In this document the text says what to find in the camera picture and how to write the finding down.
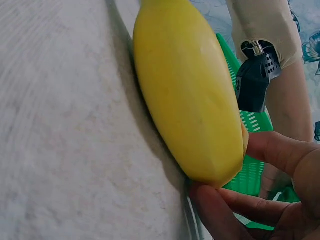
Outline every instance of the black tool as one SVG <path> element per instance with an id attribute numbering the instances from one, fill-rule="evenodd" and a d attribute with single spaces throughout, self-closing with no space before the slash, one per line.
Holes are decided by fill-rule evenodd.
<path id="1" fill-rule="evenodd" d="M 320 121 L 315 123 L 315 129 L 314 129 L 314 139 L 317 142 L 320 142 Z"/>
<path id="2" fill-rule="evenodd" d="M 236 75 L 235 93 L 239 109 L 245 112 L 265 111 L 267 88 L 282 70 L 278 57 L 266 53 L 259 41 L 251 41 L 254 56 L 240 67 Z"/>

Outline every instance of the yellow gourd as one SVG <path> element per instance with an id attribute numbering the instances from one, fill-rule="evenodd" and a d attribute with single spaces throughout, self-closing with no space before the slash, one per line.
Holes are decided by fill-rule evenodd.
<path id="1" fill-rule="evenodd" d="M 148 109 L 183 171 L 227 184 L 242 169 L 248 132 L 207 21 L 188 0 L 142 0 L 133 49 Z"/>

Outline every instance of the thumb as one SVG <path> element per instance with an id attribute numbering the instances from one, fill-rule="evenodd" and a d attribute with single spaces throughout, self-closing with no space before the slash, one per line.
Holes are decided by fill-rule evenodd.
<path id="1" fill-rule="evenodd" d="M 195 203 L 201 221 L 213 239 L 253 240 L 213 187 L 194 184 L 190 190 L 190 198 Z"/>
<path id="2" fill-rule="evenodd" d="M 294 177 L 297 166 L 308 154 L 319 150 L 314 143 L 293 140 L 274 131 L 250 133 L 247 154 Z"/>

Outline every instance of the blue floral fabric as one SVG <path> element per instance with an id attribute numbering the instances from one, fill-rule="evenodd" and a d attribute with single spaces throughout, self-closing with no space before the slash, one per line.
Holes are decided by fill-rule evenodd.
<path id="1" fill-rule="evenodd" d="M 190 0 L 233 52 L 232 22 L 225 0 Z M 320 142 L 320 0 L 288 0 L 302 40 L 304 70 L 309 90 L 314 139 Z"/>

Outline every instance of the gray textured surface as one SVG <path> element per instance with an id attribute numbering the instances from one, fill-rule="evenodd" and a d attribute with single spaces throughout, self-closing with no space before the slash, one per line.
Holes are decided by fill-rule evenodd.
<path id="1" fill-rule="evenodd" d="M 189 239 L 117 5 L 0 0 L 0 240 Z"/>

